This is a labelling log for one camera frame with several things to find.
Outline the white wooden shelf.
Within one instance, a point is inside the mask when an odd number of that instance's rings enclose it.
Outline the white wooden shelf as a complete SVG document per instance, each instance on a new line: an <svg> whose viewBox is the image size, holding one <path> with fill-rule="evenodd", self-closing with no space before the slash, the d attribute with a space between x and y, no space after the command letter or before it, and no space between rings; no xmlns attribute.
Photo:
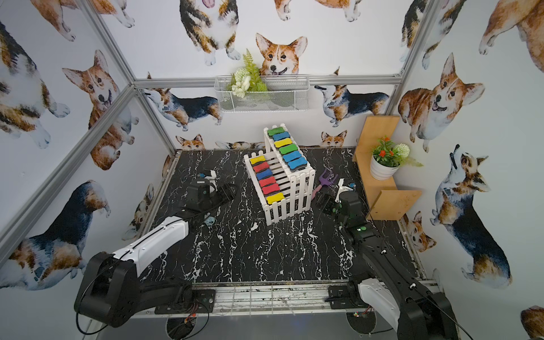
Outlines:
<svg viewBox="0 0 544 340"><path fill-rule="evenodd" d="M283 161L283 155L279 152L279 149L276 149L272 136L269 137L267 134L269 129L276 127L282 127L285 131L289 132L290 139L298 146L286 125L282 123L279 126L263 129L265 150L261 150L258 153L245 154L244 156L246 171L259 198L267 225L272 225L308 211L312 201L315 181L315 170L309 161L307 161L307 167L299 171L291 171L288 163ZM305 158L299 146L298 151ZM269 169L272 171L273 177L280 187L279 192L282 192L285 196L284 200L272 205L267 204L267 196L263 195L262 187L260 187L259 180L256 178L256 173L253 170L254 165L251 165L249 161L251 158L261 155L265 156L266 162L269 164Z"/></svg>

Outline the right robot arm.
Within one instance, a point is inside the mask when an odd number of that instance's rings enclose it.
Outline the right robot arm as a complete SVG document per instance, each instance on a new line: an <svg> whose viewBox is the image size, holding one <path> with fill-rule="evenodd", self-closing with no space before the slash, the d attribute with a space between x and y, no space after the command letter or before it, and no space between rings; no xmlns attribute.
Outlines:
<svg viewBox="0 0 544 340"><path fill-rule="evenodd" d="M338 201L318 193L317 207L334 219L334 226L371 268L371 273L355 280L356 295L388 322L398 339L459 338L446 295L431 292L398 261L384 236L366 218L357 192L344 191Z"/></svg>

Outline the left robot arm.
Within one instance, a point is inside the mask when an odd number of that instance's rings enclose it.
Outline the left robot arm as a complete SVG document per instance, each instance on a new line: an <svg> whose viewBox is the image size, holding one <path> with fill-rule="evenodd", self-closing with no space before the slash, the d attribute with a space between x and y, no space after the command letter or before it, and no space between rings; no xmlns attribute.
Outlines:
<svg viewBox="0 0 544 340"><path fill-rule="evenodd" d="M143 283L140 276L161 254L185 239L192 227L201 226L213 211L233 201L238 189L236 184L217 186L197 178L174 215L128 246L93 256L77 293L76 315L120 327L134 314L153 307L172 307L183 313L198 310L198 298L187 280L169 277Z"/></svg>

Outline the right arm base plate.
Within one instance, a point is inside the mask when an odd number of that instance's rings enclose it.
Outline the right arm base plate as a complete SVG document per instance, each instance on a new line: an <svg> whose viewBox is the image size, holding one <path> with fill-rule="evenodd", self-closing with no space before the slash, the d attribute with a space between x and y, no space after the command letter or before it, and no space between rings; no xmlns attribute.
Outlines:
<svg viewBox="0 0 544 340"><path fill-rule="evenodd" d="M367 308L368 304L361 300L355 289L347 286L330 286L327 289L328 296L325 302L330 304L333 310L348 310Z"/></svg>

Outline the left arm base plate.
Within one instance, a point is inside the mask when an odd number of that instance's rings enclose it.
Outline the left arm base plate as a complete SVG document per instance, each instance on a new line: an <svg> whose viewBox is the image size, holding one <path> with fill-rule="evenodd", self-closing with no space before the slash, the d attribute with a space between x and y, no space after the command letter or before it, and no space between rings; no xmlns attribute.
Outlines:
<svg viewBox="0 0 544 340"><path fill-rule="evenodd" d="M155 308L154 313L163 315L212 313L215 305L216 290L193 290L189 296L185 293L178 301Z"/></svg>

